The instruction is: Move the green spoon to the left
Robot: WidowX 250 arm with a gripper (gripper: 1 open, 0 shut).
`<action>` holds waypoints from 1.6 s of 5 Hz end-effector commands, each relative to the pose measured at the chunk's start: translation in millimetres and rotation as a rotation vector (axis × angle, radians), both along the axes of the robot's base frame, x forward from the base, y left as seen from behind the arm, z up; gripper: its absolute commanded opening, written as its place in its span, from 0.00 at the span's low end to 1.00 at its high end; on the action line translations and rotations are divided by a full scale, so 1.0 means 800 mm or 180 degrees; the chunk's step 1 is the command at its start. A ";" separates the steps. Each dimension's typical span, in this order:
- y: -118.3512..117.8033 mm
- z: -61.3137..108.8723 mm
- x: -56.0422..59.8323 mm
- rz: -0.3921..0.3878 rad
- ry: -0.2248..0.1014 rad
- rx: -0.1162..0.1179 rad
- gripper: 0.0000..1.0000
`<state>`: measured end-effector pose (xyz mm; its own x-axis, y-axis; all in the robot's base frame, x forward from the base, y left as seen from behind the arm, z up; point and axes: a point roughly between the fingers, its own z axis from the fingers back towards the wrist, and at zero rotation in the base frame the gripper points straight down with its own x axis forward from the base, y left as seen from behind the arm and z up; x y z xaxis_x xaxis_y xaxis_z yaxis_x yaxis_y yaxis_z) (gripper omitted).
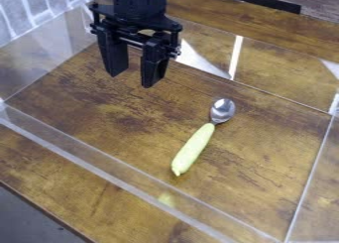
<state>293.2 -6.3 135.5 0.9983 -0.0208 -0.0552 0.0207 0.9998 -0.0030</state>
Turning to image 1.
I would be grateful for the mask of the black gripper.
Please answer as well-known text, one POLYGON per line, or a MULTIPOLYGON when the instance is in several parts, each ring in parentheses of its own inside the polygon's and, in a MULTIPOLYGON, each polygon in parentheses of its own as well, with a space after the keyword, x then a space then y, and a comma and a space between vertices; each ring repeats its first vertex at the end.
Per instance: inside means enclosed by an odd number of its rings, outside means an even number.
POLYGON ((170 58, 181 55, 181 23, 166 16, 167 0, 113 0, 93 3, 91 32, 97 35, 106 71, 118 76, 129 69, 127 45, 143 48, 142 85, 150 88, 165 77, 170 58))

